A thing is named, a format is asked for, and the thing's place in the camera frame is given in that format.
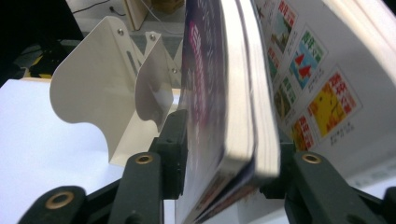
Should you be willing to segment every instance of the screw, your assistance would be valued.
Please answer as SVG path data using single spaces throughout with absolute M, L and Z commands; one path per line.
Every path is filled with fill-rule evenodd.
M 117 30 L 117 33 L 118 33 L 119 35 L 123 35 L 123 30 L 122 30 L 122 29 L 118 29 L 118 30 Z
M 155 40 L 155 35 L 149 35 L 149 39 L 154 41 Z

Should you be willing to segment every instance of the beige metal bookend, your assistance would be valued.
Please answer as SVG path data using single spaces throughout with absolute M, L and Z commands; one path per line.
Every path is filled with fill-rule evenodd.
M 168 62 L 161 35 L 147 37 L 143 55 L 123 22 L 105 17 L 59 65 L 51 81 L 55 113 L 66 122 L 97 126 L 106 138 L 109 161 L 118 165 L 149 149 L 173 103 L 169 74 L 176 70 L 173 75 L 178 75 L 178 69 Z

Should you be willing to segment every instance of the white cable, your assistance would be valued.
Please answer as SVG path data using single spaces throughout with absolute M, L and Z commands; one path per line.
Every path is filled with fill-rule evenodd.
M 160 23 L 161 27 L 162 27 L 167 33 L 172 34 L 172 35 L 183 35 L 183 34 L 184 34 L 184 32 L 173 32 L 173 31 L 168 30 L 168 29 L 163 25 L 163 21 L 160 20 L 160 18 L 158 18 L 158 17 L 154 14 L 154 12 L 151 11 L 151 8 L 149 8 L 149 6 L 146 5 L 146 3 L 144 2 L 144 0 L 140 0 L 140 2 L 142 2 L 142 4 L 143 4 L 143 5 L 146 7 L 146 9 L 148 10 L 149 14 L 151 14 L 151 15 Z

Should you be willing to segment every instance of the black object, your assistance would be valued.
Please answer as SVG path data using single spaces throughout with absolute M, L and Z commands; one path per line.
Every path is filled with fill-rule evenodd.
M 0 1 L 0 10 L 0 74 L 33 44 L 38 44 L 44 52 L 45 64 L 33 69 L 40 73 L 40 66 L 59 64 L 67 56 L 58 40 L 83 39 L 65 0 L 4 0 Z
M 186 122 L 186 110 L 168 116 L 149 151 L 128 160 L 121 180 L 88 197 L 79 187 L 49 191 L 20 223 L 163 223 L 163 200 L 177 199 L 184 187 Z M 322 156 L 294 153 L 293 144 L 281 146 L 280 176 L 261 191 L 267 198 L 286 199 L 290 223 L 396 223 L 396 188 L 381 201 L 351 188 Z M 67 191 L 75 192 L 72 201 Z M 47 202 L 63 206 L 49 209 Z

